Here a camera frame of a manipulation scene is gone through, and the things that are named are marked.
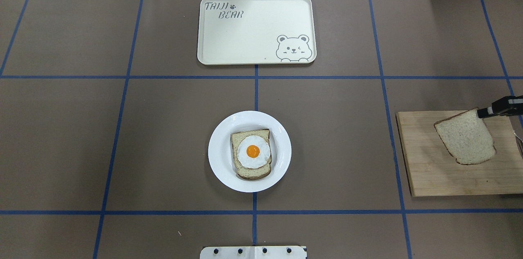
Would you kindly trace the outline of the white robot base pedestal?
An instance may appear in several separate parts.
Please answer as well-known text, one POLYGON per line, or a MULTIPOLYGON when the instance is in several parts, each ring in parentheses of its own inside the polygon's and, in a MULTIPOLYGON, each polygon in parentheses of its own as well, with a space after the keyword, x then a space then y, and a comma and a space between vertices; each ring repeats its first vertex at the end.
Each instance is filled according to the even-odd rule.
POLYGON ((305 246, 209 246, 200 259, 307 259, 305 246))

